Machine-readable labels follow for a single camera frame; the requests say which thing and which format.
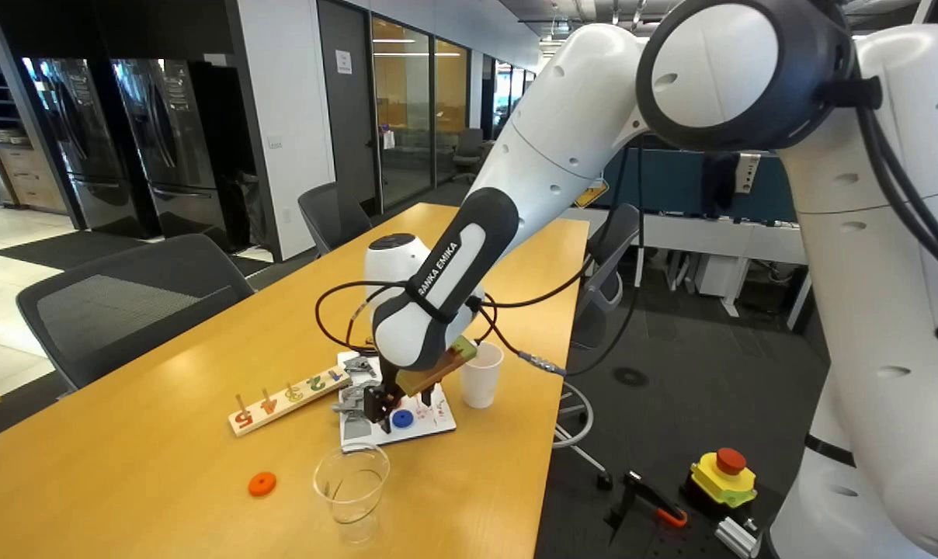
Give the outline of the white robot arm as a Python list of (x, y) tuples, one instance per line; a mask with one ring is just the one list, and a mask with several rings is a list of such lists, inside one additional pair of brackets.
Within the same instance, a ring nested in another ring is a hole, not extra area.
[(594, 181), (711, 217), (751, 151), (790, 191), (830, 351), (771, 542), (938, 559), (938, 22), (854, 30), (836, 0), (676, 0), (650, 29), (571, 30), (451, 228), (374, 300), (374, 351), (437, 363), (497, 259)]

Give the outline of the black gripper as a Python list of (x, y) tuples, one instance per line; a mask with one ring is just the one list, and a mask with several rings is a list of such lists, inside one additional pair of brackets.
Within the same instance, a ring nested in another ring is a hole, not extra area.
[(399, 373), (399, 366), (383, 361), (379, 380), (369, 383), (361, 398), (364, 418), (379, 421), (385, 435), (394, 433), (390, 416), (399, 406), (399, 400), (406, 398), (394, 383), (397, 373)]

